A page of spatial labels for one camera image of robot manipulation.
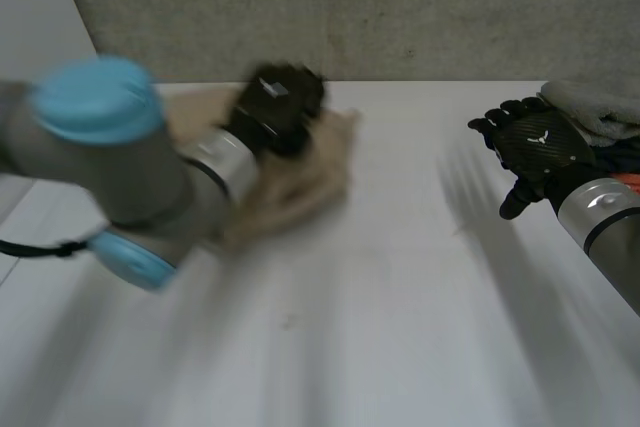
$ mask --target white table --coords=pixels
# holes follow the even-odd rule
[[[498,218],[513,178],[466,128],[539,85],[331,84],[364,114],[349,201],[162,295],[1,257],[0,425],[637,426],[640,320],[548,205]],[[0,238],[101,221],[38,182]]]

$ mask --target carbon fiber robotic hand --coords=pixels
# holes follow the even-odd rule
[[[518,176],[500,206],[500,216],[514,219],[532,202],[559,203],[577,186],[603,175],[595,172],[591,148],[553,106],[529,97],[509,100],[499,109],[469,122],[484,136],[505,169]]]
[[[257,157],[264,151],[291,157],[309,143],[309,125],[322,111],[323,79],[305,67],[258,67],[222,128]]]

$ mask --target gray robot arm segment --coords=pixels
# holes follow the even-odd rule
[[[640,196],[617,180],[592,180],[564,199],[558,220],[640,315]]]

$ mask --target gray concrete wall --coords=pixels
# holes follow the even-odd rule
[[[165,81],[260,59],[335,80],[640,74],[640,0],[75,0],[100,51]]]

